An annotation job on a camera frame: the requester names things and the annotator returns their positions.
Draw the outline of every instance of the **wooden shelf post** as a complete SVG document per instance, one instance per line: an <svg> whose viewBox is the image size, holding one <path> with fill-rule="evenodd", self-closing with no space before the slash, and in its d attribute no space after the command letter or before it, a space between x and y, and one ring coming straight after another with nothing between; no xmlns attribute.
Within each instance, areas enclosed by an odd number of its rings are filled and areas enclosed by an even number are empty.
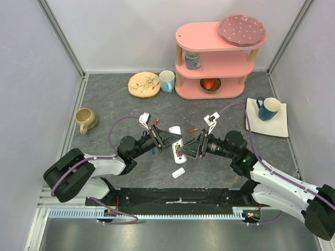
<svg viewBox="0 0 335 251"><path fill-rule="evenodd" d="M260 48L251 50L250 55L248 57L248 62L255 62L255 59L256 59L256 56L257 56L257 53L258 53L259 49ZM248 76L241 77L240 80L239 80L239 84L243 85L245 80L247 79L247 77Z"/></svg>
<svg viewBox="0 0 335 251"><path fill-rule="evenodd" d="M181 48L177 43L176 43L176 65L181 66L183 63L183 48ZM178 71L176 71L176 87L181 87L182 86L182 76L179 74Z"/></svg>
<svg viewBox="0 0 335 251"><path fill-rule="evenodd" d="M257 56L257 53L258 53L258 50L260 48L257 48L257 49L253 49L251 52L250 52L250 55L249 55L249 58L248 58L248 61L249 62L255 62L255 59L256 59L256 56Z"/></svg>

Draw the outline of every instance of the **blue mug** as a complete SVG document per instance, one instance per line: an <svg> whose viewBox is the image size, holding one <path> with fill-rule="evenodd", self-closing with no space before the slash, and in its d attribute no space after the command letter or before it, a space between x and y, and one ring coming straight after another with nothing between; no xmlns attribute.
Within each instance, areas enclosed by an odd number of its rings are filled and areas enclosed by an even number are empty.
<svg viewBox="0 0 335 251"><path fill-rule="evenodd" d="M258 97L256 99L257 106L259 108L258 117L263 120L270 120L281 110L282 104L275 98Z"/></svg>
<svg viewBox="0 0 335 251"><path fill-rule="evenodd" d="M199 57L200 57L199 52L186 51L185 52L186 68L188 68L189 70L199 69L201 67Z"/></svg>
<svg viewBox="0 0 335 251"><path fill-rule="evenodd" d="M174 73L171 71L163 71L159 74L161 89L163 92L170 93L174 88Z"/></svg>

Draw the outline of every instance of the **cable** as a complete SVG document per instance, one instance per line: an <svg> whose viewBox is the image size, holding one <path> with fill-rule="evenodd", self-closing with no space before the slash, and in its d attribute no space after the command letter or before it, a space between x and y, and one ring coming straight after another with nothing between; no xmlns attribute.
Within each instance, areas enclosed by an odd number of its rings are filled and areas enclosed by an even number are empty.
<svg viewBox="0 0 335 251"><path fill-rule="evenodd" d="M259 207L257 209L257 211L255 213L253 213L254 216L259 215L259 218L255 218L253 216L251 216L251 213L248 213L247 216L248 218L251 218L257 222L260 222L261 218L262 218L262 204L259 203Z"/></svg>
<svg viewBox="0 0 335 251"><path fill-rule="evenodd" d="M118 210L119 209L119 197L116 196L116 204L115 204L115 209Z"/></svg>
<svg viewBox="0 0 335 251"><path fill-rule="evenodd" d="M281 217L283 217L284 215L284 212L281 211L281 213L276 217L274 218L273 220L270 220L270 221L265 221L265 222L261 222L261 223L247 223L247 226L260 226L260 225L267 225L267 224L271 224L271 223L274 223L276 221L278 221Z"/></svg>
<svg viewBox="0 0 335 251"><path fill-rule="evenodd" d="M96 159L114 159L117 157L118 153L117 153L117 149L116 147L114 147L114 145L111 143L111 140L110 140L110 135L111 135L111 132L113 130L113 128L116 126L116 124L118 122L120 122L121 120L124 120L124 119L128 119L128 118L131 118L131 119L139 119L139 117L133 117L133 116L128 116L128 117L123 117L121 119L119 119L118 121L116 121L113 126L111 127L110 131L109 131L109 134L108 134L108 141L109 141L109 145L111 146L111 148L113 148L115 150L115 155L114 156L98 156L98 157L89 157L89 158L85 158L81 161L79 161L78 163L76 163L74 166L72 166L69 170L66 171L65 174L63 174L63 176L56 182L56 184L53 186L53 188L51 189L51 196L54 197L55 194L54 192L56 191L56 189L58 188L58 186L63 182L63 180L67 177L67 175L69 175L73 170L75 170L78 166L82 165L83 163L87 162L87 161L93 161L93 160L96 160Z"/></svg>
<svg viewBox="0 0 335 251"><path fill-rule="evenodd" d="M223 113L225 110L227 110L228 108L230 108L230 107L232 107L232 106L240 106L240 107L242 107L243 112L244 112L244 114L245 114L245 118L247 119L247 124L248 124L248 128L249 128L249 138L250 138L251 148L252 148L253 153L255 154L257 160L262 164L262 166L264 166L265 169L268 170L270 173L272 173L272 174L276 175L277 177L282 178L282 179L285 180L286 182L288 182L288 183L290 183L290 184L292 184L292 185L294 185L294 186L296 186L296 187L298 187L298 188L300 188L300 189L302 189L302 190L304 190L304 191L310 193L311 195L317 197L318 199L320 199L321 201L323 201L325 204L327 204L331 209L335 210L335 206L334 206L332 203L330 203L328 200L326 200L324 197L318 195L317 193L313 192L313 191L310 190L309 188L306 188L306 187L302 186L301 184L298 184L298 183L296 183L296 182L294 182L294 181L292 181L292 180L286 178L285 176L283 176L283 175L277 173L276 171L272 171L271 168L269 168L267 165L265 165L265 163L264 163L264 162L261 160L261 158L258 156L257 151L256 151L256 148L255 148L255 146L254 146L254 142L253 142L253 138L252 138L252 134L251 134L251 128L250 128L250 121L249 121L249 117L248 117L247 111L246 111L246 109L244 108L244 105L242 105L242 104L239 103L239 102L231 103L231 104L227 105L226 107L224 107L222 110L220 110L220 111L219 111L219 114Z"/></svg>
<svg viewBox="0 0 335 251"><path fill-rule="evenodd" d="M106 204L102 203L101 201L99 201L97 198L94 198L94 197L88 197L88 198L91 199L91 200L94 200L100 206L103 206L103 207L109 209L110 211L113 211L115 213L134 218L134 220L132 220L132 221L122 221L122 222L105 222L105 221L98 220L99 223L107 224L107 225L126 225L126 224L134 224L134 223L138 222L138 217L135 216L135 215L132 215L132 214L129 214L129 213L124 213L124 212L121 212L119 210L113 209L113 208L107 206Z"/></svg>
<svg viewBox="0 0 335 251"><path fill-rule="evenodd" d="M139 119L139 117L134 117L134 116L127 116L127 117L123 117L122 119L119 119L118 121L115 122L115 124L113 124L113 126L111 127L110 131L109 131L109 134L108 134L108 141L109 141L109 145L111 148L114 149L115 151L115 155L114 155L114 158L117 157L118 153L117 153L117 148L112 144L111 140L110 140L110 135L111 135L111 132L112 130L114 129L114 127L116 126L116 124L118 122L120 122L121 120L124 120L124 119Z"/></svg>

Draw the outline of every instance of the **polka dot plate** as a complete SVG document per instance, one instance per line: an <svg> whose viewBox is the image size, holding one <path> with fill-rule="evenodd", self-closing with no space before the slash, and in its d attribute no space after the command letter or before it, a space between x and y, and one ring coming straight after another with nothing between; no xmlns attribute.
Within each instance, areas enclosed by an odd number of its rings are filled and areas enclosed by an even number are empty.
<svg viewBox="0 0 335 251"><path fill-rule="evenodd" d="M263 24L257 19L244 15L235 15L221 21L219 33L229 44L248 47L261 41L266 31Z"/></svg>

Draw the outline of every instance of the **mug on shelf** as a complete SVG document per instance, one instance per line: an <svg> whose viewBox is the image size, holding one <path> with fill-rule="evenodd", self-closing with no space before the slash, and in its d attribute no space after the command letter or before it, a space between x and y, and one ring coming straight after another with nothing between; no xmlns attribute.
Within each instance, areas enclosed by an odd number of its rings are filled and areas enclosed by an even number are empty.
<svg viewBox="0 0 335 251"><path fill-rule="evenodd" d="M185 52L185 62L186 67L189 70L199 69L201 63L199 62L200 52L186 51Z"/></svg>

